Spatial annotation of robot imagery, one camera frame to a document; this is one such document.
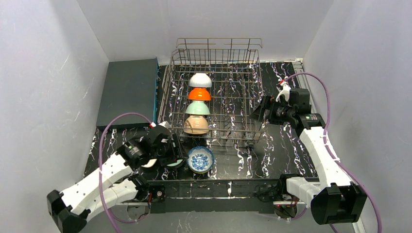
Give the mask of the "green bowl dark exterior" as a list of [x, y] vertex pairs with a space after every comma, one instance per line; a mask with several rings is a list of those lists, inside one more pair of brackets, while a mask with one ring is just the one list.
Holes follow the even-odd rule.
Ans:
[[173, 162], [171, 164], [166, 165], [166, 168], [168, 169], [178, 169], [185, 163], [185, 159], [178, 159], [176, 162]]

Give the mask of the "blue patterned bowl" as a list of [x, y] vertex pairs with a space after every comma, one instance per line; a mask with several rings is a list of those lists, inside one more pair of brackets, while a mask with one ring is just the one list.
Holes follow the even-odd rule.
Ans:
[[193, 147], [188, 152], [186, 163], [191, 171], [198, 174], [209, 172], [215, 162], [214, 155], [207, 147]]

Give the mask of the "beige floral bowl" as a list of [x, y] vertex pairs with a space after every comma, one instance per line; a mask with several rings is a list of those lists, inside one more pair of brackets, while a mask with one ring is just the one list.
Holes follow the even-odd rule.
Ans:
[[188, 134], [206, 134], [209, 132], [209, 124], [203, 116], [190, 115], [185, 120], [183, 131]]

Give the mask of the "celadon green bowl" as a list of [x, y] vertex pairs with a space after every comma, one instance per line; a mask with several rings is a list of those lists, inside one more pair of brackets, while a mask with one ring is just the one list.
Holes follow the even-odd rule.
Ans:
[[186, 108], [185, 113], [189, 115], [210, 115], [208, 106], [204, 101], [200, 100], [193, 100]]

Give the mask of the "orange rimmed white bowl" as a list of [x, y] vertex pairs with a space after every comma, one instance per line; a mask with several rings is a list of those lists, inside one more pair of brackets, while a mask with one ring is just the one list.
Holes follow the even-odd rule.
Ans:
[[189, 100], [211, 101], [211, 95], [206, 88], [193, 88], [188, 95]]

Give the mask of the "white bowl blue band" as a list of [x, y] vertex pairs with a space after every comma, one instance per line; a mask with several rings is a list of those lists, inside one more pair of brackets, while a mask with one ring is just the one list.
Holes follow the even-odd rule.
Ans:
[[189, 80], [190, 87], [210, 88], [212, 80], [206, 73], [195, 73]]

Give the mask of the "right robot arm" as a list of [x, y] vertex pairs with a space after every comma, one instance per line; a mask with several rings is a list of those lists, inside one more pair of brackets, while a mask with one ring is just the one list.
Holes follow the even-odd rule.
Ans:
[[294, 88], [278, 97], [264, 96], [250, 115], [256, 121], [270, 124], [289, 123], [307, 149], [318, 174], [314, 185], [298, 174], [284, 174], [275, 186], [276, 196], [298, 198], [310, 209], [319, 225], [355, 223], [359, 220], [367, 195], [337, 164], [332, 147], [327, 144], [326, 123], [319, 113], [311, 111], [310, 92]]

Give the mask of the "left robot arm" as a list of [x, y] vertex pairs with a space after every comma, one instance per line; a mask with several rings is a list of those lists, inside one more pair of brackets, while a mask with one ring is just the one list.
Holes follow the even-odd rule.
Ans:
[[97, 214], [133, 199], [161, 201], [157, 188], [136, 171], [155, 164], [175, 166], [187, 158], [179, 135], [152, 124], [141, 137], [123, 143], [99, 167], [63, 191], [47, 195], [48, 211], [62, 233], [78, 233]]

